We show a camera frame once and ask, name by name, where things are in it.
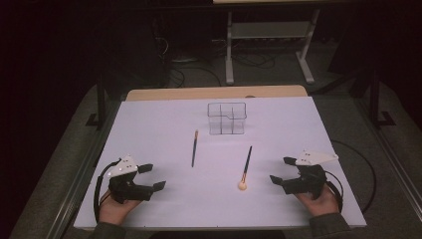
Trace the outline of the clear acrylic organizer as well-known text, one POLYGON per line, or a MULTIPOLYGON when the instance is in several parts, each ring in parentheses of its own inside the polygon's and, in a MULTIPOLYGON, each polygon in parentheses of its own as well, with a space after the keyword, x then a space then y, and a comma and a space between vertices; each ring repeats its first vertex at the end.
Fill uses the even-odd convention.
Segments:
POLYGON ((245 103, 211 103, 207 108, 207 116, 211 135, 245 133, 245 103))

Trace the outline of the black metal stand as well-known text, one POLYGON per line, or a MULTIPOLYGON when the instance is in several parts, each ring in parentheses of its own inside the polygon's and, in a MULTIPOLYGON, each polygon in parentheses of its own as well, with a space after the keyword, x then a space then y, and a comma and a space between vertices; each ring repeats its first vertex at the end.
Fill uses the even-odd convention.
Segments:
POLYGON ((86 126, 95 126, 100 130, 106 122, 106 89, 103 76, 97 80, 97 111, 90 114, 86 126))
POLYGON ((370 99, 369 99, 369 118, 376 128, 381 128, 385 125, 395 125, 395 121, 389 112, 381 111, 379 109, 380 98, 380 81, 376 72, 373 72, 373 77, 370 84, 370 99))

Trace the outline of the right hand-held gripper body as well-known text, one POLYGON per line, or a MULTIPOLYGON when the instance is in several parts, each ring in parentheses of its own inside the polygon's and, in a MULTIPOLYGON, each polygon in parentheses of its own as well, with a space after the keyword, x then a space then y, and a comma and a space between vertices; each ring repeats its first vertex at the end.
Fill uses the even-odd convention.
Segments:
POLYGON ((326 183, 326 176, 322 163, 338 160, 335 153, 304 150, 296 158, 295 166, 299 171, 299 177, 284 180, 282 187, 287 194, 311 193, 318 198, 326 183))

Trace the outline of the person's left hand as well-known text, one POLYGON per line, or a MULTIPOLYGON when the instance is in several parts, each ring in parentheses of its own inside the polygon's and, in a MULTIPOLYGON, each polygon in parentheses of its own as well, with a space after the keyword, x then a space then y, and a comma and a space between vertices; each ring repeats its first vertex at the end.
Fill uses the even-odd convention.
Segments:
POLYGON ((138 200, 126 200, 123 204, 111 198, 107 191, 101 198, 99 222, 120 226, 127 215, 138 205, 138 200))

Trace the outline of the brush with round beige tip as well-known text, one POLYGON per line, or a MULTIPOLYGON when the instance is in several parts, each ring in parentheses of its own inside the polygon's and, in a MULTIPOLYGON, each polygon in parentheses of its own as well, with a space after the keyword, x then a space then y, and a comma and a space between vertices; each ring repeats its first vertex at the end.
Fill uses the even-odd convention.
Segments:
POLYGON ((242 178, 241 178, 240 182, 238 183, 238 188, 242 191, 247 189, 246 178, 247 178, 250 158, 251 158, 251 154, 252 154, 252 148, 253 148, 252 146, 249 147, 249 151, 248 151, 247 159, 246 159, 246 162, 245 162, 242 178))

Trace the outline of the aluminium frame rail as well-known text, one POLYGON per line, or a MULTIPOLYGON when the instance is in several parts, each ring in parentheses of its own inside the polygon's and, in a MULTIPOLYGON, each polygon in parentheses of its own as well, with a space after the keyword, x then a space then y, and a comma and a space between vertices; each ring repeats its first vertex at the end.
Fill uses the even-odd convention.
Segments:
POLYGON ((418 161, 422 155, 422 134, 407 117, 393 119, 386 111, 382 111, 378 114, 379 122, 375 122, 364 100, 354 100, 354 103, 375 134, 400 187, 422 221, 422 174, 418 173, 422 165, 418 161))
POLYGON ((59 153, 53 156, 55 189, 63 190, 58 211, 54 214, 46 239, 63 239, 85 198, 96 165, 103 151, 120 102, 105 101, 105 124, 100 130, 86 126, 90 114, 97 111, 97 101, 80 104, 80 113, 71 121, 68 131, 58 145, 59 153))

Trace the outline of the white board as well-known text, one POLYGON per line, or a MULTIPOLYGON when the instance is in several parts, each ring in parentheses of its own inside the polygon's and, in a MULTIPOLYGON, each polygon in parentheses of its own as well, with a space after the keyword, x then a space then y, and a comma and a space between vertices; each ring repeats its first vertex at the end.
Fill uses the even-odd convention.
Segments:
POLYGON ((135 182, 163 190, 127 217, 139 230, 280 229, 307 225, 306 209, 270 176, 295 178, 284 157, 333 148, 310 97, 246 99, 244 134, 211 135, 206 100, 139 101, 120 106, 98 163, 129 154, 153 168, 135 182), (199 130, 191 167, 195 130, 199 130), (252 146, 246 183, 238 188, 252 146))

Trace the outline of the person's right hand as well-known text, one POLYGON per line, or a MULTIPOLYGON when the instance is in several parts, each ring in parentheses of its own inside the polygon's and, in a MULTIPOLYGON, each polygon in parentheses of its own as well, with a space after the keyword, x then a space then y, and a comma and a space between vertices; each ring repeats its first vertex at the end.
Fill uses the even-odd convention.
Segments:
POLYGON ((335 195, 327 185, 323 187, 321 195, 317 199, 312 199, 305 193, 296 194, 296 198, 313 217, 339 212, 335 195))

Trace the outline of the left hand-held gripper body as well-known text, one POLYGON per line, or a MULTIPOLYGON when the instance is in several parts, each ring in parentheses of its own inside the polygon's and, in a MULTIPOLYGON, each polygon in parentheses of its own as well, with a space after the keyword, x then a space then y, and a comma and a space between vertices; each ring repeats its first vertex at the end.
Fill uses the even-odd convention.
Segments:
POLYGON ((153 194, 152 186, 137 185, 134 178, 140 174, 138 165, 130 155, 121 158, 107 174, 108 189, 112 199, 123 204, 126 200, 148 201, 153 194))

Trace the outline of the white metal desk frame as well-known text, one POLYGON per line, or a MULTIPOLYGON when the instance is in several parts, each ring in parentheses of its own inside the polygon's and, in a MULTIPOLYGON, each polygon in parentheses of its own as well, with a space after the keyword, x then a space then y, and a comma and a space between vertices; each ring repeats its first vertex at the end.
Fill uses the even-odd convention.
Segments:
POLYGON ((304 39, 304 45, 300 51, 296 52, 296 57, 306 83, 313 84, 315 79, 307 62, 307 54, 317 26, 319 13, 320 9, 313 10, 313 15, 309 21, 235 23, 232 21, 232 13, 229 12, 225 58, 226 84, 229 86, 234 84, 232 41, 249 39, 304 39))

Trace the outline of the wooden table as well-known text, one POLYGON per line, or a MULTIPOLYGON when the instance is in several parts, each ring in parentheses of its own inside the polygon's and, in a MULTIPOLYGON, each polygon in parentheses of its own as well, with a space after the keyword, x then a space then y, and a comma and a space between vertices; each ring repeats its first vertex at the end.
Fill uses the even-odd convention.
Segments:
POLYGON ((204 99, 244 99, 244 98, 281 98, 306 97, 303 86, 249 86, 215 87, 183 89, 132 90, 126 101, 168 101, 168 100, 204 100, 204 99))

